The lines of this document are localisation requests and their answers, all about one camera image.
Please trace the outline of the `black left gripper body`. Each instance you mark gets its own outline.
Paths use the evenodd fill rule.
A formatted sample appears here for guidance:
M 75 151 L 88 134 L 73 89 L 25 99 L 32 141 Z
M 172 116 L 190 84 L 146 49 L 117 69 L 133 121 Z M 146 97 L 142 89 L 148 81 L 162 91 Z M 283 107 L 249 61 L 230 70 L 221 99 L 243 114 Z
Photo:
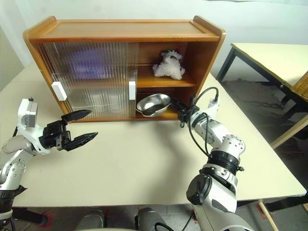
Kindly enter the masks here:
M 67 145 L 71 141 L 70 131 L 66 130 L 67 124 L 63 120 L 49 123 L 43 129 L 43 135 L 39 137 L 40 144 L 45 149 L 56 147 L 58 150 L 67 150 Z

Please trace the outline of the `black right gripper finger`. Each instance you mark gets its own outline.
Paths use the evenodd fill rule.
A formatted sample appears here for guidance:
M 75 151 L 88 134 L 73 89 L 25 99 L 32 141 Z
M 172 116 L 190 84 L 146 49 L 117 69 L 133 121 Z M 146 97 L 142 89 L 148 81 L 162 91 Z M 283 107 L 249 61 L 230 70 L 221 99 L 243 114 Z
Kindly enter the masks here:
M 186 114 L 187 110 L 177 110 L 178 114 Z
M 171 98 L 171 103 L 177 110 L 189 110 L 189 106 L 175 98 Z

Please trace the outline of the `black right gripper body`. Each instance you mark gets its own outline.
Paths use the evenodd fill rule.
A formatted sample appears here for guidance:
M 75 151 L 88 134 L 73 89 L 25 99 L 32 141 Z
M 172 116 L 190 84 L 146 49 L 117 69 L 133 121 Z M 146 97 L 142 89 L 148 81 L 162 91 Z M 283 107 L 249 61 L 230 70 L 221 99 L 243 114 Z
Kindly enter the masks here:
M 189 117 L 190 117 L 190 113 L 191 111 L 194 113 L 196 113 L 197 111 L 199 111 L 200 108 L 199 107 L 194 107 L 193 109 L 192 108 L 189 108 L 189 110 L 187 110 L 187 113 L 186 114 L 178 114 L 178 119 L 180 121 L 180 127 L 183 128 L 184 127 L 184 124 L 187 124 L 188 123 L 188 120 L 189 120 Z

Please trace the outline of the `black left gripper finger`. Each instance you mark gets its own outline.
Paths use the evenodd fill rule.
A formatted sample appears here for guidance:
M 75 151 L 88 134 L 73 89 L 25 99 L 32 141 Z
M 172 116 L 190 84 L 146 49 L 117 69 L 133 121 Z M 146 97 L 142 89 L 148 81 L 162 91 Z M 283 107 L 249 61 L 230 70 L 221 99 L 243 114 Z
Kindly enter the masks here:
M 91 112 L 92 112 L 91 110 L 77 110 L 77 111 L 73 111 L 68 114 L 62 115 L 61 119 L 65 124 L 68 124 L 70 121 L 76 121 L 76 120 L 84 118 Z
M 67 141 L 64 144 L 64 149 L 66 151 L 71 151 L 73 149 L 79 148 L 89 141 L 93 140 L 98 135 L 98 132 L 91 132 L 75 137 L 73 140 Z

